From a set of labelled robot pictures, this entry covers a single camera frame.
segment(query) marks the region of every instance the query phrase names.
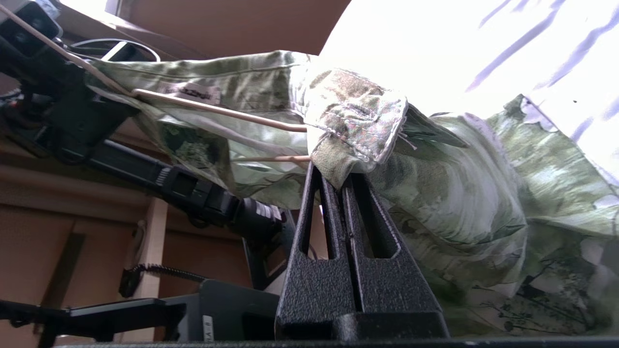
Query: black clamp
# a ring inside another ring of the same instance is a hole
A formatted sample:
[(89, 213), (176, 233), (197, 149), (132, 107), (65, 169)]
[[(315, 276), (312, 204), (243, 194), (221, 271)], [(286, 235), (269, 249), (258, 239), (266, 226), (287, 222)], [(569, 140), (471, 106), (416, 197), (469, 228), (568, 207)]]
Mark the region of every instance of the black clamp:
[[(307, 256), (320, 192), (328, 260)], [(441, 308), (366, 178), (341, 192), (310, 164), (276, 330), (288, 339), (449, 337)]]

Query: camouflage jacket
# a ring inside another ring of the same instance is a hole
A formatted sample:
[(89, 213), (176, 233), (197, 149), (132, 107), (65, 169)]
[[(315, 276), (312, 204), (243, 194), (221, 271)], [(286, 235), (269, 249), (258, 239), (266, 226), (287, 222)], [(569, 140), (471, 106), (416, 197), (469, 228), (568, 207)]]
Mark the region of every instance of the camouflage jacket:
[(526, 98), (486, 121), (426, 117), (397, 91), (287, 51), (95, 65), (129, 90), (306, 124), (292, 133), (138, 100), (87, 77), (141, 109), (138, 125), (174, 161), (238, 196), (298, 209), (305, 168), (235, 159), (309, 154), (336, 188), (367, 173), (453, 336), (615, 330), (616, 188), (566, 136), (531, 122)]

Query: beige wall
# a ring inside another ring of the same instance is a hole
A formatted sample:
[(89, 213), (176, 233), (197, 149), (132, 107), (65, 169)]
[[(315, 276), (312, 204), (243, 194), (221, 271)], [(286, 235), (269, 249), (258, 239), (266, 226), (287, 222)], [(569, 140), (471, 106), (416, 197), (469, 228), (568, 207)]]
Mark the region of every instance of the beige wall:
[(319, 54), (350, 0), (133, 0), (128, 21), (212, 58)]
[[(38, 305), (60, 257), (72, 219), (0, 207), (0, 298)], [(4, 347), (36, 347), (32, 325), (0, 321)]]
[[(38, 305), (71, 231), (86, 235), (63, 307), (114, 302), (132, 226), (0, 206), (0, 299)], [(36, 347), (33, 326), (0, 321), (3, 347)], [(77, 342), (72, 337), (58, 343)]]
[[(163, 265), (231, 284), (251, 287), (245, 251), (240, 241), (168, 232), (163, 249)], [(197, 288), (198, 284), (195, 282), (162, 276), (159, 296), (193, 294)]]

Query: garment label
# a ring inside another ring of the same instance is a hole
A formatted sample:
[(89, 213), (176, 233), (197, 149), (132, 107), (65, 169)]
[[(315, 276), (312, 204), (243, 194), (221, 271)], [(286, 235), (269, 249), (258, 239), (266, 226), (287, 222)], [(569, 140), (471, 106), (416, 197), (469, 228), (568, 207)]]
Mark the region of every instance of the garment label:
[(37, 4), (50, 16), (52, 19), (58, 18), (60, 11), (51, 3), (50, 0), (36, 0)]
[(219, 87), (203, 86), (192, 82), (178, 84), (160, 82), (157, 92), (209, 105), (218, 105), (222, 101), (222, 93)]

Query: white curtain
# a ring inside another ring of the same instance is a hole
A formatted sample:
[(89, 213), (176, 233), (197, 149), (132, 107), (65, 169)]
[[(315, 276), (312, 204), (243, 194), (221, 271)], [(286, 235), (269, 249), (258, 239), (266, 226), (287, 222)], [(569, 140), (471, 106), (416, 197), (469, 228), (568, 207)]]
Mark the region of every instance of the white curtain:
[(619, 185), (618, 0), (352, 0), (321, 57), (426, 115), (529, 97)]

